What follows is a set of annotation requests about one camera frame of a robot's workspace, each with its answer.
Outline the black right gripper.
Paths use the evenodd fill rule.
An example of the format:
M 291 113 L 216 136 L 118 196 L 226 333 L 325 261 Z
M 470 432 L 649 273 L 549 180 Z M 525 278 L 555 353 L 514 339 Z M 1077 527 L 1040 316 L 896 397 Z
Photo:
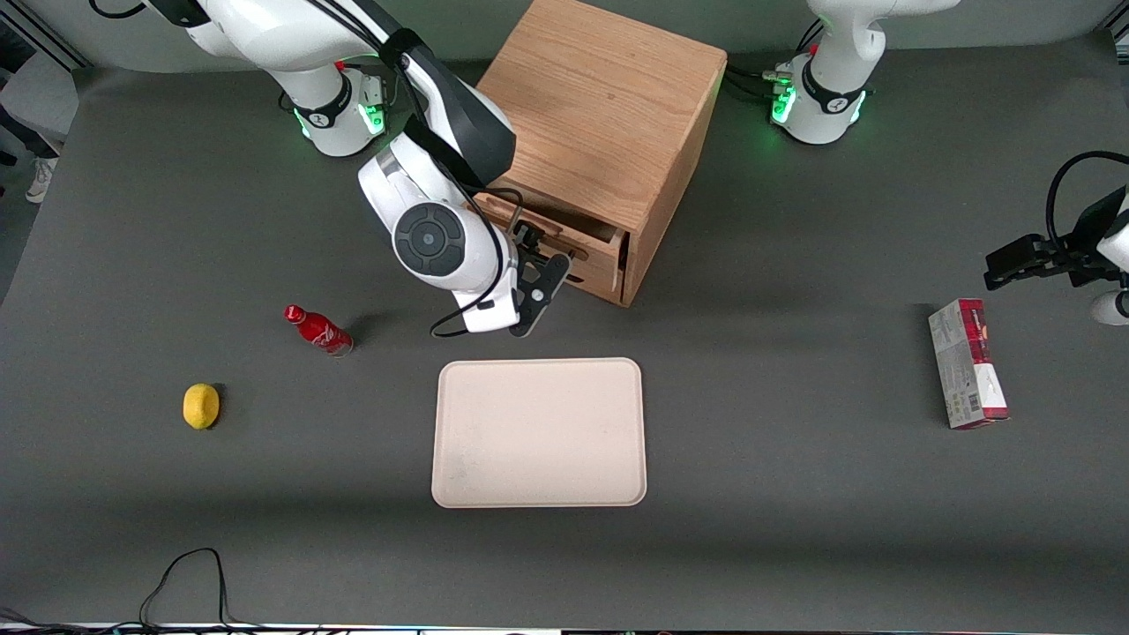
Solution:
M 542 250 L 544 232 L 532 228 L 528 221 L 516 221 L 513 226 L 511 238 L 516 247 L 511 247 L 513 279 L 509 281 L 511 290 L 506 297 L 509 306 L 520 307 L 525 302 L 526 292 L 532 294 L 540 290 L 540 301 L 533 301 L 533 305 L 548 307 L 551 303 L 551 293 L 546 290 L 546 282 L 541 282 L 541 278 L 550 268 L 551 256 Z

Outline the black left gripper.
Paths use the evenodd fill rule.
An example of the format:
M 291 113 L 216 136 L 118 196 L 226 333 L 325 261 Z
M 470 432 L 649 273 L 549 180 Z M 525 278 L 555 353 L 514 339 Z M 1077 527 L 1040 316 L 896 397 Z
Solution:
M 1054 260 L 1053 246 L 1039 234 L 1010 241 L 984 256 L 984 289 L 996 292 L 1024 279 L 1067 275 L 1073 287 L 1099 280 L 1120 284 L 1124 271 L 1099 252 L 1099 242 L 1113 228 L 1124 205 L 1124 188 L 1101 198 L 1080 212 L 1073 232 L 1061 238 L 1062 250 Z

